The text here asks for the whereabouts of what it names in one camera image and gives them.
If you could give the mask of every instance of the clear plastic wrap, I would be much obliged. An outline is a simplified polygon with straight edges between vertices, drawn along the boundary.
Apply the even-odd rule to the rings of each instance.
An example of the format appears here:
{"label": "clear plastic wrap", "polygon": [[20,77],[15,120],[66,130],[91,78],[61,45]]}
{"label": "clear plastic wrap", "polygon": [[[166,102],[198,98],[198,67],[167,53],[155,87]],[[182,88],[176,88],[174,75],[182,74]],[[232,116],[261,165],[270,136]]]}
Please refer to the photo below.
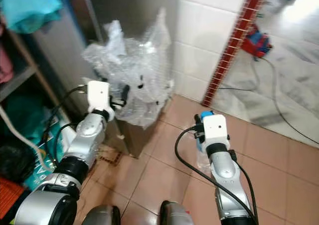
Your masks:
{"label": "clear plastic wrap", "polygon": [[196,139],[196,147],[197,147],[197,166],[199,170],[205,174],[210,174],[210,163],[207,157],[207,154],[202,151],[201,144],[199,143],[199,139]]}
{"label": "clear plastic wrap", "polygon": [[120,98],[122,88],[130,86],[127,104],[116,112],[116,117],[146,128],[156,120],[172,91],[165,10],[159,11],[141,40],[124,38],[116,20],[104,28],[109,36],[106,46],[91,44],[82,56],[101,77],[108,79],[112,96]]}

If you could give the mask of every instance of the black cable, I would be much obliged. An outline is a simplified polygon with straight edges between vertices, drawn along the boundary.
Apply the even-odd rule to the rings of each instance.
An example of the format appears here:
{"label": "black cable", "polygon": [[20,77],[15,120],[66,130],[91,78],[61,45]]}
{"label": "black cable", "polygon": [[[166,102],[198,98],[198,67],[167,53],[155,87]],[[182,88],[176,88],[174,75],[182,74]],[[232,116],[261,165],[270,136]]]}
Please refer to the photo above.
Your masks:
{"label": "black cable", "polygon": [[86,86],[78,86],[76,88],[73,88],[72,90],[68,91],[64,97],[62,98],[61,102],[52,109],[52,114],[47,122],[47,126],[45,131],[43,132],[42,135],[42,140],[40,142],[40,144],[44,143],[44,150],[46,151],[48,158],[52,161],[54,166],[57,166],[57,161],[53,158],[53,156],[51,155],[49,149],[48,149],[48,138],[49,138],[49,132],[50,132],[50,128],[51,128],[51,124],[53,121],[54,116],[57,114],[57,112],[59,111],[60,107],[62,106],[62,104],[65,102],[65,100],[75,91],[86,91]]}
{"label": "black cable", "polygon": [[255,215],[256,221],[258,223],[259,221],[258,221],[257,205],[256,205],[256,199],[255,199],[255,193],[254,193],[253,185],[252,185],[252,183],[250,181],[250,178],[249,178],[247,172],[244,170],[244,168],[241,167],[237,163],[237,161],[234,160],[234,162],[238,165],[238,167],[240,168],[240,170],[244,173],[244,175],[246,177],[246,180],[247,180],[247,183],[248,183],[248,186],[249,186],[249,190],[250,190],[251,200],[252,200],[252,203],[253,203],[254,215]]}
{"label": "black cable", "polygon": [[255,84],[255,86],[252,89],[240,89],[240,88],[234,88],[234,87],[220,87],[219,89],[248,91],[248,92],[252,92],[252,91],[257,90],[259,88],[259,86],[260,86],[260,78],[259,78],[259,76],[257,74],[254,62],[255,62],[255,57],[252,57],[252,60],[250,61],[250,66],[251,66],[251,69],[252,69],[253,73],[255,74],[255,79],[256,79],[256,84]]}
{"label": "black cable", "polygon": [[265,58],[261,58],[262,60],[266,61],[272,68],[273,70],[273,89],[272,89],[272,96],[274,98],[274,104],[276,107],[276,110],[278,112],[278,114],[280,115],[280,117],[287,123],[287,125],[289,125],[294,131],[296,131],[297,133],[299,133],[300,135],[302,135],[303,137],[311,140],[312,142],[319,144],[319,142],[315,141],[314,139],[311,139],[310,137],[306,136],[305,134],[301,133],[299,130],[297,130],[296,128],[294,128],[284,117],[284,115],[282,114],[282,112],[279,109],[278,106],[278,102],[277,102],[277,95],[276,95],[276,87],[277,87],[277,74],[276,74],[276,68],[274,66],[274,64],[272,64],[269,60],[265,59]]}
{"label": "black cable", "polygon": [[[274,99],[274,105],[275,105],[275,108],[277,110],[277,113],[279,114],[279,116],[284,120],[284,122],[289,125],[294,131],[296,131],[298,134],[300,134],[301,136],[307,138],[308,140],[311,140],[312,142],[316,143],[316,144],[319,144],[319,142],[315,141],[314,139],[311,139],[310,137],[306,136],[305,134],[303,134],[302,132],[300,132],[299,130],[297,130],[293,125],[291,125],[287,119],[284,117],[284,115],[282,114],[282,112],[280,111],[279,109],[279,106],[278,106],[278,102],[277,102],[277,96],[276,96],[276,87],[277,87],[277,75],[276,75],[276,68],[274,66],[274,64],[272,64],[270,61],[268,61],[267,59],[265,58],[260,58],[264,61],[266,61],[272,68],[272,71],[273,71],[273,85],[272,85],[272,97]],[[256,70],[255,70],[255,76],[256,77],[256,80],[260,82],[260,79],[256,73]],[[219,88],[219,89],[228,89],[228,90],[238,90],[238,91],[247,91],[247,92],[253,92],[254,90],[251,90],[251,89],[240,89],[240,88],[232,88],[232,87],[222,87],[222,88]]]}
{"label": "black cable", "polygon": [[190,165],[189,163],[187,163],[183,158],[180,157],[179,153],[178,153],[178,143],[181,139],[181,137],[186,134],[188,131],[194,130],[194,126],[191,128],[188,128],[184,131],[182,131],[182,133],[178,136],[176,142],[175,142],[175,154],[177,156],[177,158],[180,160],[180,162],[182,162],[184,165],[186,165],[188,168],[190,168],[191,170],[195,171],[197,174],[201,175],[202,177],[204,177],[205,179],[207,179],[208,181],[210,181],[213,185],[215,185],[216,187],[218,187],[219,189],[223,190],[224,192],[226,192],[229,196],[231,196],[234,200],[236,200],[236,202],[238,202],[249,214],[249,216],[251,217],[251,219],[254,221],[255,225],[258,225],[258,222],[256,220],[255,215],[251,212],[251,210],[236,196],[234,195],[232,192],[230,192],[228,189],[226,189],[224,186],[220,185],[219,183],[215,182],[214,180],[212,180],[211,178],[209,178],[206,174],[202,173],[200,170],[196,169],[194,166]]}
{"label": "black cable", "polygon": [[72,126],[72,125],[77,125],[78,123],[75,123],[75,122],[72,122],[72,123],[68,123],[68,124],[65,124],[64,126],[62,126],[58,132],[56,133],[55,135],[55,138],[54,138],[54,143],[53,143],[53,159],[55,159],[55,161],[58,161],[58,156],[57,156],[57,147],[58,147],[58,140],[59,140],[59,137],[60,137],[60,133],[62,132],[62,130],[68,126]]}

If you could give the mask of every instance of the red tile border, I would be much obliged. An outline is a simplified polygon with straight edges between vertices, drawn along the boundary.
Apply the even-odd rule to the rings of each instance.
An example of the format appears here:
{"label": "red tile border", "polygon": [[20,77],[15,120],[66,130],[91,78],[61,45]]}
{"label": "red tile border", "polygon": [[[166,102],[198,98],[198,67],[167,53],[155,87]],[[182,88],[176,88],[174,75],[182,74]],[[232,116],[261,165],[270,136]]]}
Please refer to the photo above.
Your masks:
{"label": "red tile border", "polygon": [[220,56],[218,66],[210,80],[204,99],[201,102],[203,106],[210,106],[219,85],[225,78],[232,60],[241,46],[243,38],[245,38],[251,23],[256,18],[256,13],[260,9],[262,1],[263,0],[246,0],[243,4],[236,26],[233,29],[223,54]]}

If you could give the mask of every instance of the electrical cord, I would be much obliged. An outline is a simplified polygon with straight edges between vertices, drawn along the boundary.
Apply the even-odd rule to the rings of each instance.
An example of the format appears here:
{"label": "electrical cord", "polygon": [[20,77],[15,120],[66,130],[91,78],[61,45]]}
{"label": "electrical cord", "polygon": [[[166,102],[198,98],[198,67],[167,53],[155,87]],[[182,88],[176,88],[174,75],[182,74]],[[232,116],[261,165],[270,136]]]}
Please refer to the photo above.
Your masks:
{"label": "electrical cord", "polygon": [[62,130],[68,126],[73,126],[73,125],[77,125],[77,124],[78,123],[76,123],[76,122],[65,124],[56,133],[55,138],[54,138],[54,143],[53,143],[53,159],[55,159],[56,161],[58,161],[58,156],[57,156],[58,140],[59,140],[59,137],[60,137]]}
{"label": "electrical cord", "polygon": [[11,123],[10,119],[8,118],[8,116],[6,115],[3,107],[0,105],[0,115],[2,117],[2,119],[4,120],[5,124],[7,125],[8,129],[11,131],[12,134],[14,134],[19,140],[21,140],[23,143],[25,143],[26,145],[30,146],[36,153],[36,156],[38,157],[42,167],[47,170],[52,172],[52,169],[50,169],[49,167],[47,167],[43,161],[41,152],[38,148],[38,146],[36,146],[36,144],[34,144],[33,142],[31,142],[30,140],[28,140],[27,138],[25,138],[22,134],[20,134],[13,126],[13,124]]}
{"label": "electrical cord", "polygon": [[300,132],[299,130],[297,130],[295,127],[293,127],[288,121],[287,119],[284,117],[284,115],[282,114],[282,112],[279,109],[278,106],[278,102],[277,102],[277,94],[276,94],[276,87],[277,87],[277,73],[276,73],[276,67],[273,63],[271,63],[269,60],[265,59],[265,58],[261,58],[262,60],[266,61],[270,67],[273,70],[273,86],[272,86],[272,96],[274,98],[274,105],[276,107],[276,110],[278,112],[278,114],[280,115],[280,117],[286,122],[287,125],[289,125],[294,131],[296,131],[297,133],[299,133],[300,135],[302,135],[303,137],[311,140],[312,142],[319,144],[319,142],[315,141],[314,139],[311,139],[310,137],[306,136],[305,134],[303,134],[302,132]]}
{"label": "electrical cord", "polygon": [[226,189],[224,186],[222,186],[221,184],[215,182],[214,180],[212,180],[211,178],[209,178],[206,174],[202,173],[200,170],[196,169],[194,166],[190,165],[189,163],[187,163],[183,158],[181,158],[181,156],[178,153],[178,143],[180,141],[180,139],[182,138],[182,136],[184,134],[186,134],[187,132],[194,130],[195,127],[191,127],[188,128],[184,131],[182,131],[182,133],[178,136],[178,138],[176,139],[175,142],[175,155],[177,156],[177,158],[180,160],[180,162],[182,162],[184,165],[186,165],[188,168],[190,168],[191,170],[195,171],[197,174],[201,175],[202,177],[204,177],[205,179],[207,179],[208,181],[210,181],[213,185],[215,185],[216,187],[218,187],[219,189],[223,190],[224,192],[226,192],[229,196],[231,196],[234,200],[236,200],[236,202],[238,202],[249,214],[249,216],[251,217],[251,219],[254,221],[255,225],[258,225],[258,220],[256,219],[255,215],[252,213],[252,211],[236,196],[234,195],[232,192],[230,192],[228,189]]}
{"label": "electrical cord", "polygon": [[256,221],[258,223],[259,221],[258,221],[257,205],[256,205],[256,199],[255,199],[255,193],[254,193],[253,185],[252,185],[252,183],[250,181],[250,178],[249,178],[247,172],[244,170],[244,168],[241,167],[237,163],[237,161],[234,161],[234,162],[238,165],[239,169],[243,172],[243,174],[246,177],[246,180],[247,180],[247,183],[248,183],[248,186],[249,186],[249,190],[250,190],[251,200],[252,200],[252,203],[253,203],[254,215],[255,215]]}
{"label": "electrical cord", "polygon": [[228,90],[237,90],[237,91],[248,91],[248,92],[252,92],[252,91],[255,91],[259,88],[260,86],[260,78],[257,74],[257,71],[256,71],[256,68],[255,68],[255,65],[254,65],[254,62],[255,62],[255,58],[252,57],[252,60],[250,61],[250,66],[251,66],[251,69],[255,75],[255,79],[256,79],[256,84],[255,86],[252,88],[252,89],[241,89],[241,88],[233,88],[233,87],[220,87],[219,89],[228,89]]}
{"label": "electrical cord", "polygon": [[78,86],[76,88],[73,88],[72,90],[68,91],[64,97],[62,98],[61,102],[55,107],[52,109],[52,114],[47,122],[47,126],[46,126],[46,129],[45,131],[43,132],[43,135],[42,135],[42,140],[41,140],[41,143],[44,143],[44,149],[47,153],[47,156],[48,158],[51,160],[51,162],[53,163],[54,166],[57,166],[57,161],[56,159],[53,158],[53,156],[51,155],[51,153],[49,152],[49,149],[48,149],[48,138],[49,138],[49,131],[50,131],[50,128],[51,128],[51,124],[52,124],[52,121],[53,121],[53,118],[54,116],[57,114],[57,112],[59,111],[60,107],[62,106],[62,104],[66,101],[66,99],[75,91],[86,91],[87,90],[87,86],[84,85],[84,86]]}
{"label": "electrical cord", "polygon": [[[274,64],[272,64],[269,60],[267,60],[267,59],[265,59],[265,58],[260,58],[260,59],[266,61],[266,62],[270,65],[270,67],[271,67],[271,69],[272,69],[272,71],[273,71],[272,97],[273,97],[273,99],[274,99],[274,105],[275,105],[276,111],[277,111],[277,113],[279,114],[279,116],[284,120],[284,122],[285,122],[288,126],[290,126],[290,127],[291,127],[294,131],[296,131],[298,134],[300,134],[301,136],[307,138],[308,140],[310,140],[310,141],[312,141],[312,142],[314,142],[314,143],[316,143],[316,144],[319,144],[318,141],[315,141],[314,139],[311,139],[310,137],[306,136],[305,134],[303,134],[302,132],[300,132],[299,130],[297,130],[297,129],[296,129],[293,125],[291,125],[291,124],[289,123],[289,121],[287,121],[287,119],[284,117],[283,113],[280,111],[280,108],[279,108],[278,102],[277,102],[277,95],[276,95],[277,73],[276,73],[276,67],[275,67]],[[258,74],[257,74],[257,72],[256,72],[256,68],[255,68],[255,70],[254,70],[254,74],[255,74],[255,76],[256,76],[256,80],[260,83],[260,78],[259,78],[259,76],[258,76]],[[255,90],[255,89],[240,89],[240,88],[232,88],[232,87],[221,87],[221,88],[219,88],[219,89],[238,90],[238,91],[247,91],[247,92],[252,92],[252,91]]]}

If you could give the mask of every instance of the shelf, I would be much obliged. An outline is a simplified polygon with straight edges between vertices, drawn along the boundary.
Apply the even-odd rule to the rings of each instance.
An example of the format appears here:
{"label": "shelf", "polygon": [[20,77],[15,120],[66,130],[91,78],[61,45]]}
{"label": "shelf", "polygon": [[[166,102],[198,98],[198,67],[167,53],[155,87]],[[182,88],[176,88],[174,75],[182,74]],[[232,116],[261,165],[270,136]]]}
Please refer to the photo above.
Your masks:
{"label": "shelf", "polygon": [[35,73],[35,69],[30,66],[14,68],[13,78],[3,84],[0,84],[0,102],[10,95],[15,89],[21,86],[27,79]]}

